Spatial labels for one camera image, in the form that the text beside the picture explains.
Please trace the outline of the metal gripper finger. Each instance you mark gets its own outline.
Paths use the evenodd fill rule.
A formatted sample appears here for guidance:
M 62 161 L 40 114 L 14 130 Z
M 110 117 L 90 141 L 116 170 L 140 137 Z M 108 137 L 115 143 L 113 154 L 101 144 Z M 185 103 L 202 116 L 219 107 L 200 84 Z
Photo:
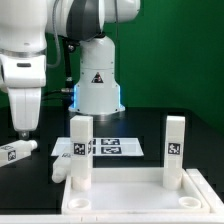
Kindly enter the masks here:
M 19 138 L 22 140 L 27 140 L 29 138 L 28 131 L 19 131 Z

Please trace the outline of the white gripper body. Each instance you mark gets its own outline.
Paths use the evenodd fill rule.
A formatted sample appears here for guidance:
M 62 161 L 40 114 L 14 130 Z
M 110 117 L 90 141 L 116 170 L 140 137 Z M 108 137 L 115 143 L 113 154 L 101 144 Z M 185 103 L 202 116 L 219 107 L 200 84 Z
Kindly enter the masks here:
M 8 87 L 7 90 L 14 129 L 34 131 L 39 121 L 41 89 Z

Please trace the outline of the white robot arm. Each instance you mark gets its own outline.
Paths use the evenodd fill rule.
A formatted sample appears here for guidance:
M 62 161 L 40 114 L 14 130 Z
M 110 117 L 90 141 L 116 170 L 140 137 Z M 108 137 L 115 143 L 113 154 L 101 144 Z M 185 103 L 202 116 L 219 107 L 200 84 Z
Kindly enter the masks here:
M 115 81 L 115 45 L 106 23 L 135 19 L 140 0 L 0 0 L 0 88 L 8 94 L 14 130 L 37 128 L 46 85 L 45 35 L 81 47 L 80 79 L 71 110 L 105 119 L 123 113 Z

